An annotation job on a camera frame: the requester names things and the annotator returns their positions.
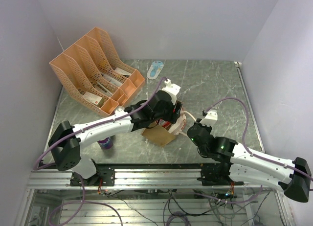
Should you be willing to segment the canvas bag brown printed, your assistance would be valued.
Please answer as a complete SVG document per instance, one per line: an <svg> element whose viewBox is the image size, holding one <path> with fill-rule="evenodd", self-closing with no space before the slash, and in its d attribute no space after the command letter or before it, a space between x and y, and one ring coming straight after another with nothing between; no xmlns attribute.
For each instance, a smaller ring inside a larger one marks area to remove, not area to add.
<svg viewBox="0 0 313 226"><path fill-rule="evenodd" d="M180 111L180 118L175 124L171 124L169 129L165 129L158 125L158 121L153 122L145 128L141 135L146 139L146 142L154 143L158 146L165 146L176 139L178 135L183 135L187 137L187 134L183 131L186 126L187 117L190 117L193 121L196 118L184 108Z"/></svg>

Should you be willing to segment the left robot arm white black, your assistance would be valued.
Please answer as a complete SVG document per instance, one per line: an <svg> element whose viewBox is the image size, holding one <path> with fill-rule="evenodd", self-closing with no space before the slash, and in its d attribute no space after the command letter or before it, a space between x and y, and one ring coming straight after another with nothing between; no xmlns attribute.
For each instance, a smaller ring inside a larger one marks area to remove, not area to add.
<svg viewBox="0 0 313 226"><path fill-rule="evenodd" d="M93 159L81 156L82 148L117 134L148 128L160 120L175 124L181 108L180 101L173 102L169 93L159 90L148 100L116 110L114 115L86 125L62 122L48 143L56 169L70 170L81 183L95 185L104 179L103 173Z"/></svg>

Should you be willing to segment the purple soda can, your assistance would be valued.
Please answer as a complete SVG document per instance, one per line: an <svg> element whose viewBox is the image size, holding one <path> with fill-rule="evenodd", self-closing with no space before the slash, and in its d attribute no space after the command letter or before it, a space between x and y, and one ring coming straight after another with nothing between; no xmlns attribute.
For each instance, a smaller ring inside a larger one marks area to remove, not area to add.
<svg viewBox="0 0 313 226"><path fill-rule="evenodd" d="M123 106L118 106L115 110L115 114L122 114L124 112L125 108Z"/></svg>
<svg viewBox="0 0 313 226"><path fill-rule="evenodd" d="M111 137L99 140L97 143L102 150L108 150L113 147L113 140Z"/></svg>

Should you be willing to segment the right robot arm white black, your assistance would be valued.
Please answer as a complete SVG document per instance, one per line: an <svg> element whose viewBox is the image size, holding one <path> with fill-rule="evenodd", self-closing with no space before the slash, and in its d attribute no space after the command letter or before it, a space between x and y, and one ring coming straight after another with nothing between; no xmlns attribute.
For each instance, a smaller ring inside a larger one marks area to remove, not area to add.
<svg viewBox="0 0 313 226"><path fill-rule="evenodd" d="M309 201L312 174L307 161L274 157L246 148L227 137L213 136L210 126L194 122L187 136L203 158L216 161L215 170L204 170L199 179L204 185L248 182L267 186L284 193L289 199Z"/></svg>

